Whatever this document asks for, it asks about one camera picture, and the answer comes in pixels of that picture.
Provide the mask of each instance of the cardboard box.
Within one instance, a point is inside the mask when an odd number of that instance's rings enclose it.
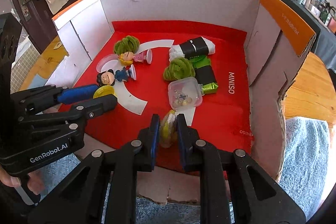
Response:
[[[123,22],[180,20],[244,31],[249,121],[254,135],[251,155],[271,177],[279,180],[286,145],[281,100],[292,85],[316,36],[283,2],[79,0],[53,20],[69,53],[68,63],[71,60],[72,66],[78,69],[73,83],[92,60],[93,63],[97,62],[94,58],[105,43],[113,38],[117,32],[115,29],[119,30]],[[54,84],[57,84],[57,78],[62,79],[57,70],[53,75]],[[219,89],[227,89],[227,86],[222,85]],[[78,152],[81,156],[100,147],[104,151],[111,150],[90,136],[85,138],[86,146]],[[155,168],[152,173],[138,175],[138,194],[163,203],[167,200],[198,203],[199,178]]]

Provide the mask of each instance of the white curved paper strip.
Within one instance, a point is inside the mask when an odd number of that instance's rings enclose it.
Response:
[[[147,51],[150,48],[167,47],[170,48],[174,43],[171,39],[154,40],[140,44],[137,53]],[[108,61],[102,66],[101,71],[108,71],[109,69],[122,70],[124,66],[118,60]],[[141,115],[147,105],[147,101],[141,100],[132,95],[125,87],[124,82],[115,82],[113,86],[118,103],[125,109],[135,114]]]
[[[183,113],[187,126],[191,127],[191,124],[193,123],[193,119],[194,119],[195,109],[196,109],[195,107],[192,107],[186,110],[176,111],[175,115],[179,115]]]
[[[171,40],[171,39],[148,41],[148,42],[140,44],[139,49],[137,50],[136,53],[147,51],[150,48],[159,48],[159,47],[171,48],[173,43],[174,43],[174,40]]]

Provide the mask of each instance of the clear plastic container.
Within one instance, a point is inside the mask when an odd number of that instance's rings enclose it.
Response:
[[[188,77],[168,85],[169,103],[176,111],[186,110],[202,104],[202,89],[196,78]]]

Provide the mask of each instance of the yellow bottle cap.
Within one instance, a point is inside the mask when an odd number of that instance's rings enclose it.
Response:
[[[114,88],[110,85],[103,85],[96,90],[93,95],[93,98],[102,97],[104,95],[113,94],[114,95]]]

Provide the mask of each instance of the stuffed toy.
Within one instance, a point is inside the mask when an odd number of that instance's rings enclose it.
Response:
[[[195,77],[195,70],[192,63],[184,57],[170,61],[169,66],[163,72],[163,78],[166,81],[176,81],[187,77]]]

